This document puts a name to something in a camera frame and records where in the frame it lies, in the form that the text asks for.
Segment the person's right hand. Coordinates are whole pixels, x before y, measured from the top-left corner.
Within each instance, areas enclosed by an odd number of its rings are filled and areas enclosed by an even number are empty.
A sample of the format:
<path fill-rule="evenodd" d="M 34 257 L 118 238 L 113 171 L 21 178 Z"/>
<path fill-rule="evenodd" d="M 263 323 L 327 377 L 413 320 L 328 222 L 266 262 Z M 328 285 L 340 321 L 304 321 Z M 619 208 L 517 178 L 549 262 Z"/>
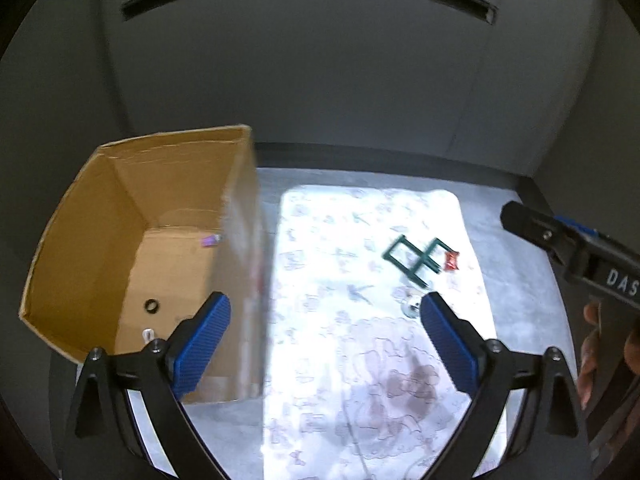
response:
<path fill-rule="evenodd" d="M 599 300 L 591 300 L 582 315 L 592 328 L 582 341 L 579 352 L 577 393 L 585 410 L 596 390 L 597 382 L 604 384 L 606 374 L 615 370 L 619 362 L 634 376 L 639 375 L 639 317 L 635 315 L 623 328 L 614 327 L 608 336 L 603 318 L 604 307 Z"/>

